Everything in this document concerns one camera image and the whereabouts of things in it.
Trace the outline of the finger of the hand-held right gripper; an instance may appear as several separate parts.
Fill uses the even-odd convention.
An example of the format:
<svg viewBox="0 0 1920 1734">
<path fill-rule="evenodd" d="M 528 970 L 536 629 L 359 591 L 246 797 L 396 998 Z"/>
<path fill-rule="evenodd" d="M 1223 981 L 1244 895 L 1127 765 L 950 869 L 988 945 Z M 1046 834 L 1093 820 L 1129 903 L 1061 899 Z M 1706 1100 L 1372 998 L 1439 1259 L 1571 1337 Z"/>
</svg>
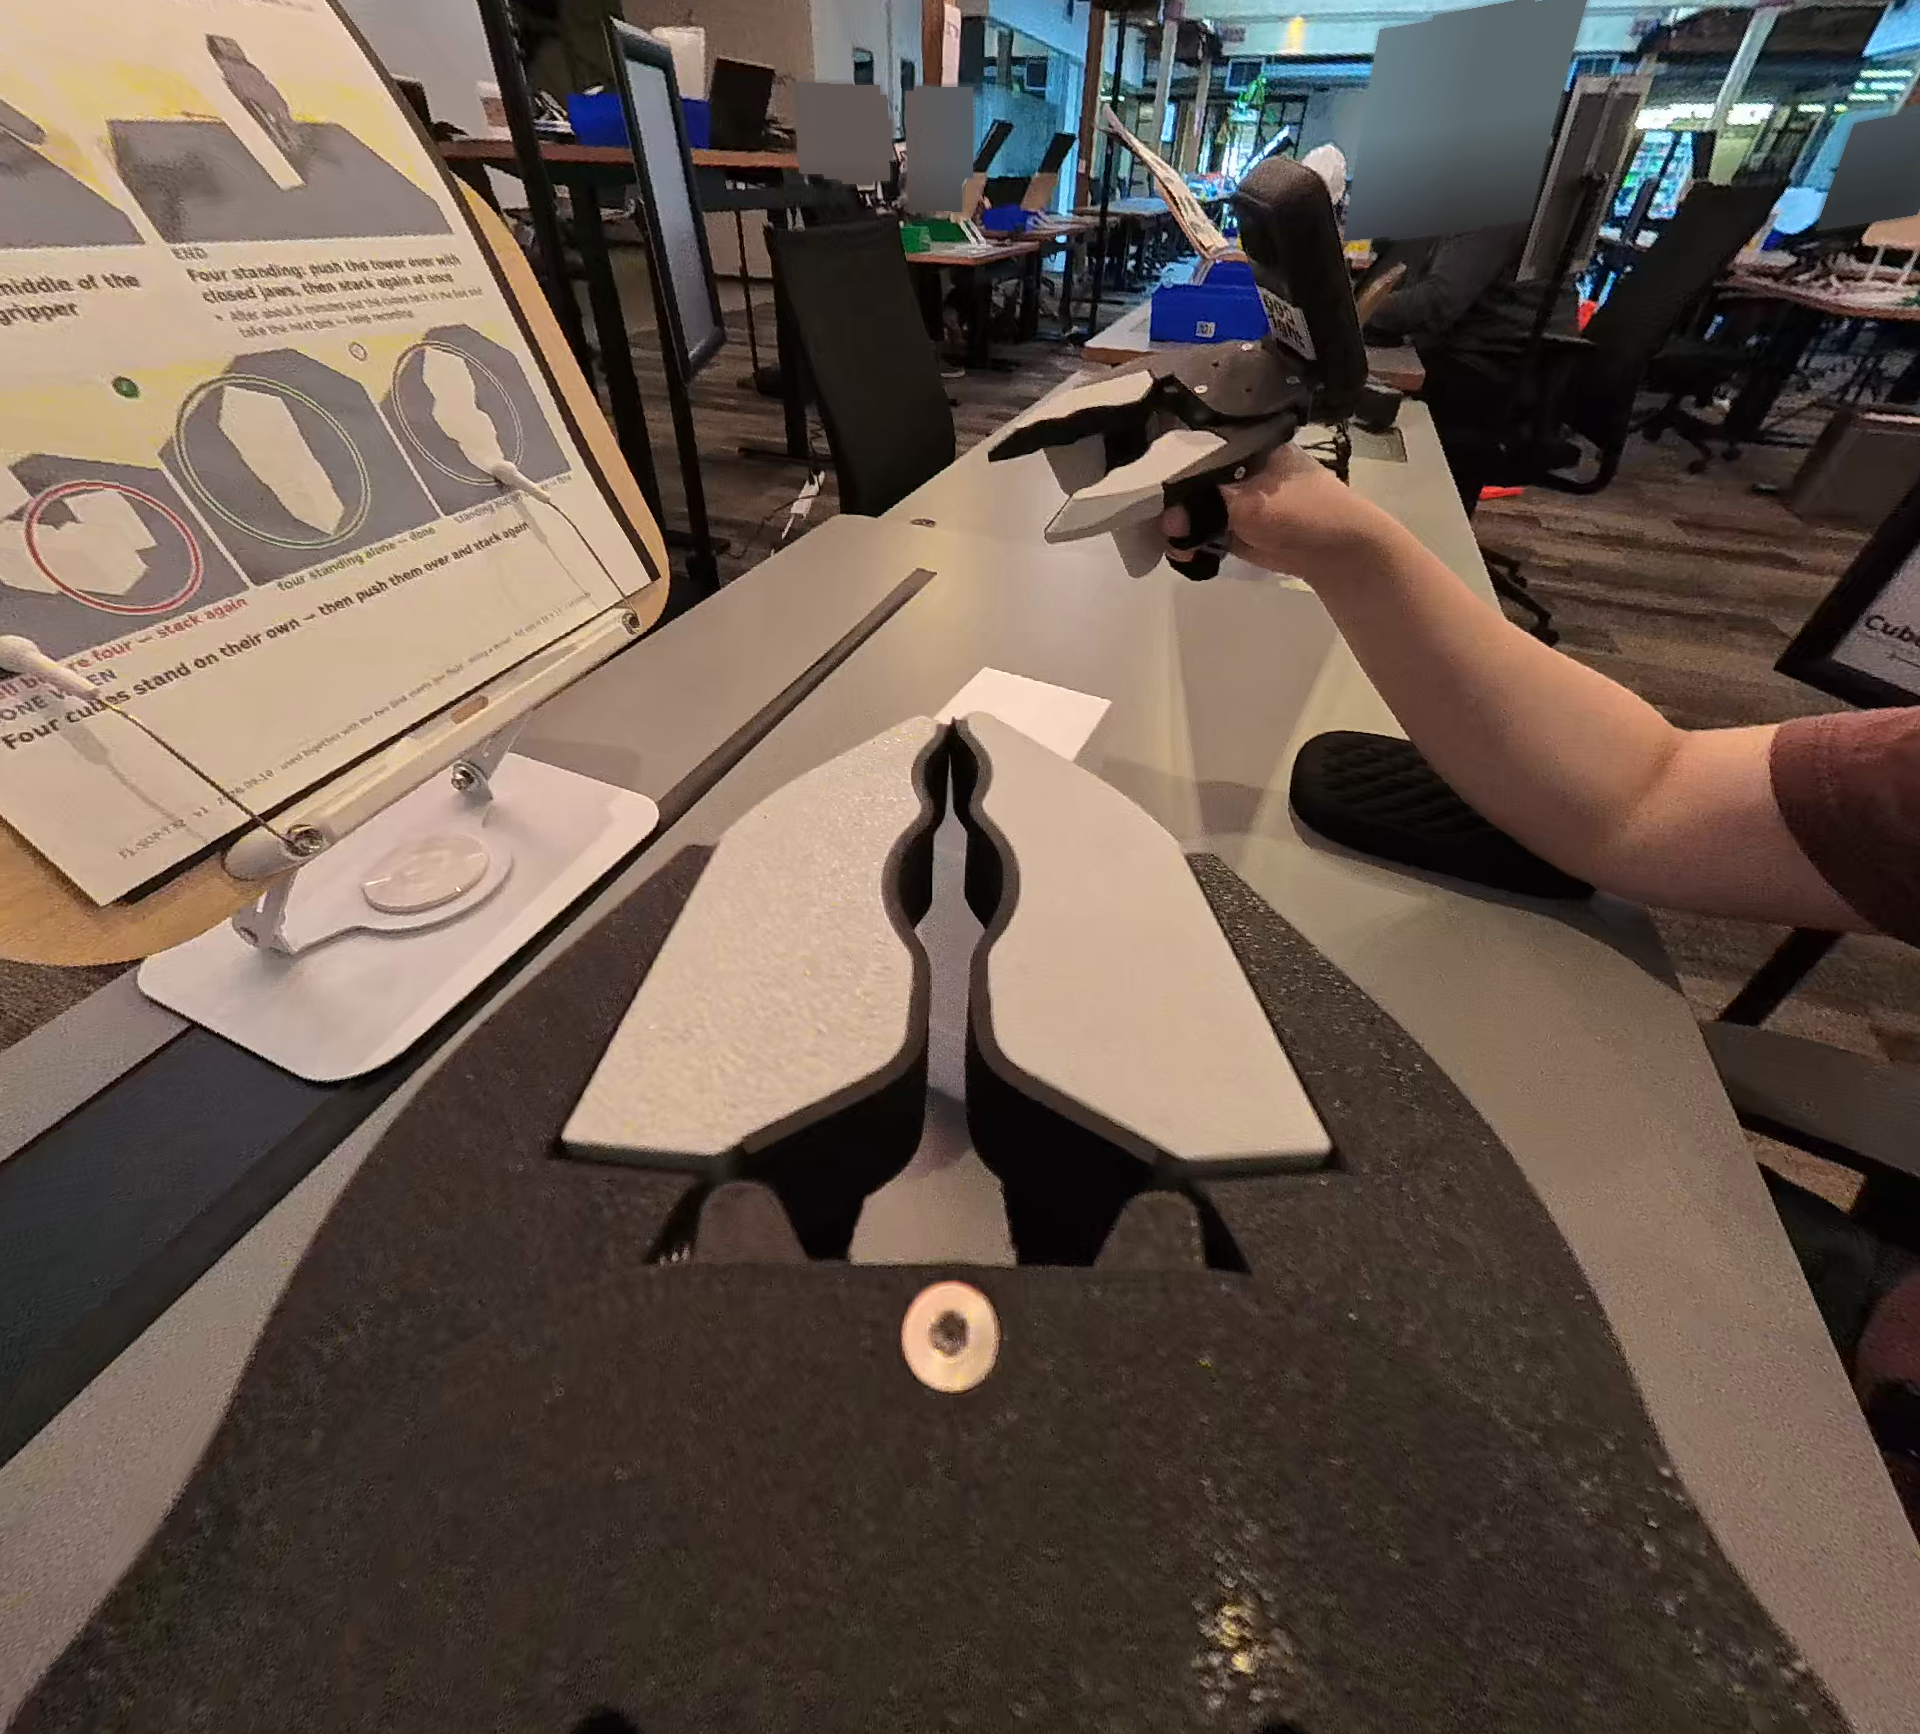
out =
<svg viewBox="0 0 1920 1734">
<path fill-rule="evenodd" d="M 1142 358 L 1102 380 L 1050 393 L 986 438 L 986 459 L 1009 463 L 1099 438 L 1105 464 L 1133 464 L 1146 455 L 1159 380 L 1157 368 Z"/>
<path fill-rule="evenodd" d="M 1171 429 L 1102 479 L 1068 495 L 1042 530 L 1050 546 L 1157 526 L 1167 503 L 1250 474 L 1250 442 L 1209 429 Z"/>
</svg>

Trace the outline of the black wrist rest pad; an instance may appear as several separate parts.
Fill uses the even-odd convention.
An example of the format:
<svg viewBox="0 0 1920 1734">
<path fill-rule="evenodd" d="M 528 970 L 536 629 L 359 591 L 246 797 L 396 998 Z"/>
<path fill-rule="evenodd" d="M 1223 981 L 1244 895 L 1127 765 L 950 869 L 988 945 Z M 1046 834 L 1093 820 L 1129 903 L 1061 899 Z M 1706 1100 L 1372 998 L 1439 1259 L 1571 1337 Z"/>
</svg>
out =
<svg viewBox="0 0 1920 1734">
<path fill-rule="evenodd" d="M 1313 836 L 1351 857 L 1538 903 L 1587 903 L 1580 883 L 1466 805 L 1403 738 L 1335 730 L 1307 738 L 1287 806 Z"/>
</svg>

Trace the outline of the person's right forearm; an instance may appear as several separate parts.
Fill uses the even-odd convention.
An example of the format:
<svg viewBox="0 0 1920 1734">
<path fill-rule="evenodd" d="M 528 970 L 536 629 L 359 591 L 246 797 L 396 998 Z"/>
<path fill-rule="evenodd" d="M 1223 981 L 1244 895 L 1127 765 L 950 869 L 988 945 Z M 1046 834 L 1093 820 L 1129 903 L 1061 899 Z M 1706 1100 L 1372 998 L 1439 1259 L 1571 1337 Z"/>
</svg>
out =
<svg viewBox="0 0 1920 1734">
<path fill-rule="evenodd" d="M 1774 726 L 1675 728 L 1528 637 L 1390 515 L 1331 496 L 1293 571 L 1403 738 L 1500 832 L 1638 907 L 1859 931 L 1781 814 Z"/>
</svg>

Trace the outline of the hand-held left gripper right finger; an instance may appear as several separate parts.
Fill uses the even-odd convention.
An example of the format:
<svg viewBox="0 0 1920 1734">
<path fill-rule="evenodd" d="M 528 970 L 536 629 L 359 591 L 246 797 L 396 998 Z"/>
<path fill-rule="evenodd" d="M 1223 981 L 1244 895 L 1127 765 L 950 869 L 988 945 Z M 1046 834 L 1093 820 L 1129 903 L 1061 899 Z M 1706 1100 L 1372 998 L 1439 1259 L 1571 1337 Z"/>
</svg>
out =
<svg viewBox="0 0 1920 1734">
<path fill-rule="evenodd" d="M 954 722 L 977 923 L 965 1115 L 1019 1266 L 1086 1269 L 1146 1195 L 1208 1253 L 1217 1180 L 1317 1174 L 1334 1143 L 1180 841 L 1006 721 Z"/>
</svg>

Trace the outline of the black framed sign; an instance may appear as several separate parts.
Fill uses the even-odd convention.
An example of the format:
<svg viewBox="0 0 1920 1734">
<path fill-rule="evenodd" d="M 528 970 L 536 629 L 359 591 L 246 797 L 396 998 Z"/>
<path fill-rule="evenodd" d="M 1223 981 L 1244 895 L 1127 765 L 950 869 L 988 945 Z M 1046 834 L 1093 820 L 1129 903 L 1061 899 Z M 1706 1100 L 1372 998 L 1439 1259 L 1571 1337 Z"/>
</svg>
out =
<svg viewBox="0 0 1920 1734">
<path fill-rule="evenodd" d="M 1788 681 L 1856 710 L 1918 705 L 1918 535 L 1891 517 L 1776 660 Z"/>
</svg>

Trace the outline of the person's dark red shirt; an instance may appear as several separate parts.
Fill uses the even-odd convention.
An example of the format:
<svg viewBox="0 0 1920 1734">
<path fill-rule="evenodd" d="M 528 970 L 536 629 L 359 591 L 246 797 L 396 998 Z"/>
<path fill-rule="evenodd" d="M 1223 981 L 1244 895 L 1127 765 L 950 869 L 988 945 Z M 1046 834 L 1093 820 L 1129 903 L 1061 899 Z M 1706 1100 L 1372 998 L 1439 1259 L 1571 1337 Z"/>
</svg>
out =
<svg viewBox="0 0 1920 1734">
<path fill-rule="evenodd" d="M 1784 722 L 1768 750 L 1788 834 L 1864 928 L 1918 946 L 1918 709 Z"/>
</svg>

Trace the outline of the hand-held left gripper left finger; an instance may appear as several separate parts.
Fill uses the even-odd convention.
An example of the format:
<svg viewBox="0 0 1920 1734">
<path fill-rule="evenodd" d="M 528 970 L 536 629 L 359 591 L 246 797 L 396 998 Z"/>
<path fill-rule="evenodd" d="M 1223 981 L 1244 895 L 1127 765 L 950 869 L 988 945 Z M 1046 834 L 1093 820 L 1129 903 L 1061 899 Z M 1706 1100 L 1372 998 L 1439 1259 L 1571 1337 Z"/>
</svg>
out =
<svg viewBox="0 0 1920 1734">
<path fill-rule="evenodd" d="M 731 823 L 563 1123 L 569 1159 L 762 1186 L 806 1257 L 849 1254 L 923 1132 L 948 752 L 948 722 L 907 719 Z"/>
</svg>

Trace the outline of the black monitor on stand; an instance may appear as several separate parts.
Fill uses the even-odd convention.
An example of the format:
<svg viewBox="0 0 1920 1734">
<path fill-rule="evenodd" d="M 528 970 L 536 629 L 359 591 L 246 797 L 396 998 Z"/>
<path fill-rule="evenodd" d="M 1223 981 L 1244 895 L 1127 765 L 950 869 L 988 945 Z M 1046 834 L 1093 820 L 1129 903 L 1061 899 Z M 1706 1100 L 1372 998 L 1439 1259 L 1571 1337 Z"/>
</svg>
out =
<svg viewBox="0 0 1920 1734">
<path fill-rule="evenodd" d="M 719 546 L 708 521 L 690 389 L 728 335 L 710 259 L 705 212 L 672 51 L 623 18 L 607 18 L 604 39 L 635 173 L 635 218 L 648 257 L 654 327 L 687 524 L 686 577 L 691 591 L 708 598 L 721 587 Z"/>
</svg>

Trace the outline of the printed instruction sheet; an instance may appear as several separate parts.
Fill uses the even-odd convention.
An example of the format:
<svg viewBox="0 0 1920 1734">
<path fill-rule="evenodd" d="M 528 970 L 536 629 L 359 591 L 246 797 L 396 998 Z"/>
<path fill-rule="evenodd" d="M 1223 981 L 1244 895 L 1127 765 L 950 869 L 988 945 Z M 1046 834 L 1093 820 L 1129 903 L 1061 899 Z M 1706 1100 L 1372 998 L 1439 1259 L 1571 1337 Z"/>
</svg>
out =
<svg viewBox="0 0 1920 1734">
<path fill-rule="evenodd" d="M 2 0 L 4 823 L 131 899 L 656 568 L 332 0 Z"/>
</svg>

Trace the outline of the black office chair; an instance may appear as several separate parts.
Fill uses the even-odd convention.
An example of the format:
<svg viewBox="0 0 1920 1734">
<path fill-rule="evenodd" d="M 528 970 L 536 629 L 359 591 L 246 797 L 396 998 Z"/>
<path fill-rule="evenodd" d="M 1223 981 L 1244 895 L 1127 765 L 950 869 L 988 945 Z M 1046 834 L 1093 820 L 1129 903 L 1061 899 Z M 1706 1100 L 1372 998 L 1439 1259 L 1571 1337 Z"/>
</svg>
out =
<svg viewBox="0 0 1920 1734">
<path fill-rule="evenodd" d="M 838 506 L 882 518 L 956 461 L 943 368 L 900 218 L 765 232 L 780 355 L 822 422 Z"/>
<path fill-rule="evenodd" d="M 1660 239 L 1638 254 L 1582 333 L 1562 427 L 1591 445 L 1593 477 L 1548 474 L 1567 496 L 1605 491 L 1619 472 L 1631 404 L 1652 385 L 1667 399 L 1698 396 L 1722 361 L 1712 345 L 1672 349 L 1687 308 L 1706 296 L 1778 203 L 1778 178 L 1692 187 Z"/>
</svg>

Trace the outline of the person's right hand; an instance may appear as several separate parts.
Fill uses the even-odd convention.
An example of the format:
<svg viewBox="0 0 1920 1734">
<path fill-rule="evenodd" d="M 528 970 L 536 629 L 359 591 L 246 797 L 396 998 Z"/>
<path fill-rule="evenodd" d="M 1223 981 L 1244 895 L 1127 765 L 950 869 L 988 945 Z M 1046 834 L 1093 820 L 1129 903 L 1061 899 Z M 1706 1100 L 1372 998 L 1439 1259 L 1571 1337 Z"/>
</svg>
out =
<svg viewBox="0 0 1920 1734">
<path fill-rule="evenodd" d="M 1253 571 L 1317 587 L 1380 568 L 1403 546 L 1403 526 L 1293 442 L 1228 474 L 1216 491 L 1226 510 L 1223 545 Z"/>
</svg>

